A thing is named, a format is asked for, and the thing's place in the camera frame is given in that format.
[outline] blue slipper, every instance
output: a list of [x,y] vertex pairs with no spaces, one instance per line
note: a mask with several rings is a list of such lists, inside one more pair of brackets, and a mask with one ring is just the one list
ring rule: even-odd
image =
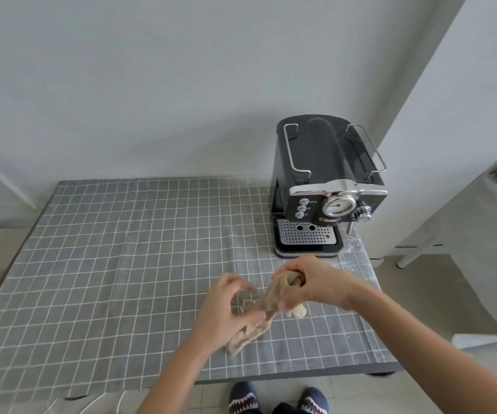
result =
[[328,414],[329,412],[327,398],[323,392],[314,387],[306,388],[302,392],[298,407],[310,414]]
[[256,390],[250,382],[237,382],[229,393],[229,414],[239,414],[246,410],[259,410],[260,403]]

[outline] black coffee machine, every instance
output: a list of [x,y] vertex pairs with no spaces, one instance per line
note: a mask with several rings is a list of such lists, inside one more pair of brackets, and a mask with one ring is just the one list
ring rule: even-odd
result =
[[[365,134],[368,151],[360,133]],[[377,169],[373,154],[383,165]],[[342,248],[338,224],[368,221],[386,197],[383,159],[362,126],[334,116],[302,115],[277,124],[271,222],[282,258]]]

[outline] beige cloth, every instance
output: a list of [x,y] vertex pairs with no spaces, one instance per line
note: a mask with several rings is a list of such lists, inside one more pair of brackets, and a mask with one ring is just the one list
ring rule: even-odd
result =
[[[263,297],[256,300],[245,299],[241,311],[264,310],[266,311],[266,320],[256,324],[249,324],[242,328],[226,345],[228,352],[237,354],[249,342],[268,331],[272,325],[273,317],[279,311],[280,300],[288,293],[298,289],[303,281],[304,276],[301,273],[297,271],[284,271],[280,276],[273,279]],[[304,305],[299,304],[292,310],[287,311],[286,314],[288,317],[300,319],[306,315],[306,312]]]

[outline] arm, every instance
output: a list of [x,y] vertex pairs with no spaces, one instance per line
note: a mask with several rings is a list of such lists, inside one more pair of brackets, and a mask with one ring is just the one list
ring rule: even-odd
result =
[[224,346],[242,327],[266,318],[264,311],[238,316],[231,313],[231,299],[241,289],[256,291],[249,282],[229,273],[223,274],[212,285],[191,336],[176,350],[136,414],[180,413],[210,355]]
[[306,283],[280,304],[314,300],[358,312],[431,400],[448,413],[497,413],[497,375],[366,281],[313,257],[291,260],[277,272],[298,270]]

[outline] grid pattern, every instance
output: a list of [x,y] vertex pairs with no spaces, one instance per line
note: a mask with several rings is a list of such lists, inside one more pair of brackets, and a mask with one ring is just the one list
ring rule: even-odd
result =
[[[151,386],[214,280],[235,272],[258,297],[283,263],[270,203],[252,178],[61,182],[0,288],[0,403]],[[378,287],[341,231],[329,261]],[[199,380],[394,361],[357,314],[307,308],[236,356],[218,350]]]

